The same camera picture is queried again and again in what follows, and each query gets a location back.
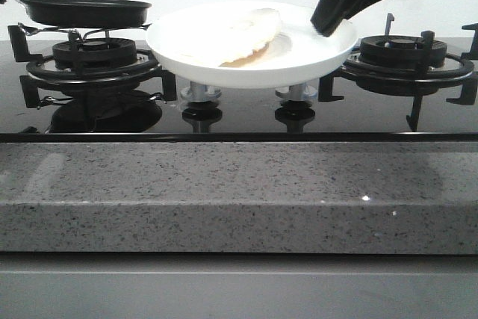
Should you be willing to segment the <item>white round plate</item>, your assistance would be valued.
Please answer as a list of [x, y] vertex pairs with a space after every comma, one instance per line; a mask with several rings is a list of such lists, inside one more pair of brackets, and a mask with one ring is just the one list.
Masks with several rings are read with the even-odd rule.
[[[226, 25], [252, 10], [279, 12], [280, 32], [262, 49], [231, 59]], [[336, 70], [358, 40], [344, 20], [325, 37], [310, 22], [313, 10], [266, 1], [201, 4], [162, 16], [146, 32], [146, 42], [164, 69], [198, 84], [220, 88], [266, 89], [306, 83]]]

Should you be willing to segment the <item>fried egg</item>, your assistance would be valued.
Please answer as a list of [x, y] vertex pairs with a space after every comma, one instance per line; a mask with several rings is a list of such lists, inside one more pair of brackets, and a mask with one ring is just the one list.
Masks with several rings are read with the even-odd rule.
[[260, 52], [282, 29], [280, 12], [259, 8], [239, 14], [210, 15], [181, 32], [178, 53], [209, 67], [233, 63]]

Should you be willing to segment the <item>black frying pan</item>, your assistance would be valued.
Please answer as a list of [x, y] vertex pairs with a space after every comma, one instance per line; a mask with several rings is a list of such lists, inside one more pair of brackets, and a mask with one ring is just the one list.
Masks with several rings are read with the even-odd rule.
[[148, 9], [131, 0], [14, 0], [34, 22], [60, 28], [130, 28], [143, 25]]

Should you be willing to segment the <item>right black gas burner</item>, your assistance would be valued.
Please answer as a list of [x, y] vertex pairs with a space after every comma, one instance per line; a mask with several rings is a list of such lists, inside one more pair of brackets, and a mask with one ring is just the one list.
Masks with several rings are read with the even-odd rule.
[[394, 69], [415, 69], [421, 62], [425, 40], [422, 37], [391, 35], [361, 40], [358, 60], [362, 63]]

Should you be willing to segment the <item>black gas burner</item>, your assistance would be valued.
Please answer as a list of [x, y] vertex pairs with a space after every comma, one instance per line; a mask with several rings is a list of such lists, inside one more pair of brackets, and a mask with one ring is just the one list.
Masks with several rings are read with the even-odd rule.
[[361, 40], [358, 60], [362, 63], [394, 69], [415, 69], [421, 62], [425, 40], [422, 37], [391, 35]]
[[[74, 54], [69, 42], [53, 45], [52, 55], [58, 69], [74, 68]], [[79, 45], [78, 61], [85, 69], [112, 69], [128, 66], [137, 61], [137, 49], [133, 40], [89, 39]]]

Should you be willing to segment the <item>right black burner grate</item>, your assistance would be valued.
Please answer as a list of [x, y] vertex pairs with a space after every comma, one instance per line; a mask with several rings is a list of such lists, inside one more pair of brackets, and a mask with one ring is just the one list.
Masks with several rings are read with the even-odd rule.
[[412, 131], [418, 129], [423, 97], [440, 89], [461, 87], [458, 98], [448, 98], [456, 105], [474, 105], [477, 99], [477, 24], [462, 26], [474, 37], [467, 52], [453, 55], [448, 45], [435, 38], [432, 31], [420, 36], [391, 35], [394, 15], [387, 15], [385, 33], [365, 37], [354, 47], [337, 70], [320, 78], [317, 99], [334, 102], [344, 99], [333, 93], [334, 80], [345, 78], [372, 93], [412, 97], [412, 111], [406, 121]]

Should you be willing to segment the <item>black burner grate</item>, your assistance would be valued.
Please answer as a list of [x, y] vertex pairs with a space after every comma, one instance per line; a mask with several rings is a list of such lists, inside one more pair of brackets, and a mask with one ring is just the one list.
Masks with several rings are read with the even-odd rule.
[[345, 78], [372, 93], [412, 97], [412, 111], [406, 121], [412, 131], [418, 129], [423, 97], [440, 89], [461, 87], [458, 98], [448, 98], [456, 105], [474, 105], [477, 99], [477, 24], [462, 26], [474, 37], [467, 52], [453, 55], [448, 45], [435, 38], [432, 31], [420, 36], [391, 35], [394, 15], [387, 15], [385, 33], [365, 37], [354, 47], [337, 70], [320, 78], [317, 99], [334, 102], [344, 99], [333, 93], [334, 80]]
[[152, 51], [136, 46], [137, 61], [134, 64], [112, 69], [85, 69], [78, 61], [78, 49], [80, 44], [89, 39], [75, 29], [50, 30], [67, 35], [68, 40], [65, 42], [70, 43], [74, 54], [73, 69], [58, 69], [52, 53], [49, 56], [30, 53], [27, 37], [39, 33], [40, 29], [22, 23], [8, 27], [15, 61], [26, 64], [27, 74], [20, 77], [20, 83], [27, 108], [41, 108], [57, 101], [52, 98], [41, 99], [39, 89], [58, 91], [74, 99], [105, 98], [114, 93], [133, 90], [141, 82], [154, 77], [161, 79], [162, 90], [156, 95], [147, 96], [146, 100], [177, 100], [176, 77], [159, 64]]

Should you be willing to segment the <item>right silver stove knob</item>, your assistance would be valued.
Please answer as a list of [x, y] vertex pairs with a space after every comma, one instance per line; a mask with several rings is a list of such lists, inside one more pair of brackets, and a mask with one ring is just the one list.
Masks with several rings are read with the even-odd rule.
[[276, 88], [275, 94], [284, 101], [311, 102], [317, 97], [317, 88], [301, 83]]

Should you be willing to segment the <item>silver stove knob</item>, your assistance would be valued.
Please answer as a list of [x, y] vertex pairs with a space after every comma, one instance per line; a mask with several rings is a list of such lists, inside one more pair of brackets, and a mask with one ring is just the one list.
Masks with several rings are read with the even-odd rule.
[[275, 94], [284, 101], [311, 102], [317, 97], [317, 88], [301, 83], [276, 88]]
[[188, 87], [180, 91], [180, 96], [186, 102], [192, 103], [206, 103], [216, 101], [222, 92], [218, 87], [211, 85], [199, 84], [197, 82], [190, 82]]

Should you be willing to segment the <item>black glass cooktop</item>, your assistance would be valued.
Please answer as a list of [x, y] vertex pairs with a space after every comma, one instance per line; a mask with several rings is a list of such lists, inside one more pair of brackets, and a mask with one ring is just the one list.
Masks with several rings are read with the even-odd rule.
[[225, 89], [209, 103], [183, 100], [188, 86], [164, 72], [127, 87], [80, 92], [38, 82], [1, 43], [1, 141], [375, 142], [475, 141], [477, 74], [450, 83], [392, 87], [337, 74], [304, 102], [273, 90]]

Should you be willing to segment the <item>left silver stove knob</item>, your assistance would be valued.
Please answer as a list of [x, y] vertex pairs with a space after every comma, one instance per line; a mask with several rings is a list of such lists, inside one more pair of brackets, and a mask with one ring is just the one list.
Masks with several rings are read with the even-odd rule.
[[199, 84], [197, 82], [190, 82], [188, 87], [180, 91], [180, 96], [186, 102], [192, 103], [206, 103], [216, 101], [222, 92], [218, 87], [211, 85]]

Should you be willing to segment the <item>left black burner grate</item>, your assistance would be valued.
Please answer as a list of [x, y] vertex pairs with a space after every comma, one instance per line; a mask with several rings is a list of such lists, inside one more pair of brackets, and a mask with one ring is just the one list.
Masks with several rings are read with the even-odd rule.
[[27, 37], [39, 33], [40, 29], [22, 23], [8, 27], [15, 61], [26, 64], [27, 74], [20, 77], [20, 83], [27, 108], [41, 108], [57, 101], [52, 98], [41, 99], [39, 89], [58, 91], [74, 99], [105, 98], [114, 93], [133, 90], [141, 82], [154, 77], [161, 79], [162, 90], [156, 95], [147, 96], [146, 100], [177, 100], [176, 77], [159, 64], [152, 51], [136, 46], [137, 61], [134, 64], [112, 69], [85, 69], [78, 61], [78, 49], [80, 44], [89, 39], [75, 29], [50, 30], [67, 35], [68, 40], [65, 42], [70, 43], [74, 54], [73, 69], [58, 69], [52, 53], [49, 56], [30, 53]]

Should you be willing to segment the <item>left black gas burner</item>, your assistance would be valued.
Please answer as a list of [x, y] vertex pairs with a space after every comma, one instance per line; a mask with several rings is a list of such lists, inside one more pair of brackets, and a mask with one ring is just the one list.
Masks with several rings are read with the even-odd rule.
[[[69, 42], [53, 45], [52, 55], [58, 69], [74, 68], [74, 54]], [[128, 66], [137, 61], [137, 49], [133, 40], [89, 39], [79, 45], [78, 61], [85, 69], [112, 69]]]

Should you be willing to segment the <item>grey speckled stone countertop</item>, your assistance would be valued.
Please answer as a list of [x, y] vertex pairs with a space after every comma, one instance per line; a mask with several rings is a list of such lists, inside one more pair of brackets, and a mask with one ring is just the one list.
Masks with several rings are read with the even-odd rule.
[[475, 143], [4, 143], [1, 249], [474, 254]]

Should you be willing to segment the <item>grey cabinet front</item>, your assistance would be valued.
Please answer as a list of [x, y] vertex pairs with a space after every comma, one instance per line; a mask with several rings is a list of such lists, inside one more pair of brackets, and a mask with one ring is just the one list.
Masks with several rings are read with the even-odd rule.
[[477, 257], [4, 254], [3, 318], [475, 318]]

